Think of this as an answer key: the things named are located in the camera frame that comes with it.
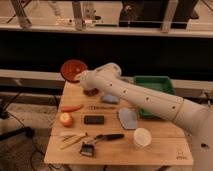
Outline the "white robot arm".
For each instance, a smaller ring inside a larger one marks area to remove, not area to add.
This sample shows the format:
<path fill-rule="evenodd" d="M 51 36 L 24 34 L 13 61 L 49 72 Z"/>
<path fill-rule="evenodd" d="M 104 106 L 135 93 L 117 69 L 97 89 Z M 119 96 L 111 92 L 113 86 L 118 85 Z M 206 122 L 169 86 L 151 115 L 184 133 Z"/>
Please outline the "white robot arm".
<path fill-rule="evenodd" d="M 121 69 L 108 63 L 83 71 L 79 78 L 85 90 L 97 88 L 170 121 L 193 137 L 193 171 L 213 171 L 213 107 L 182 97 L 136 86 L 120 79 Z"/>

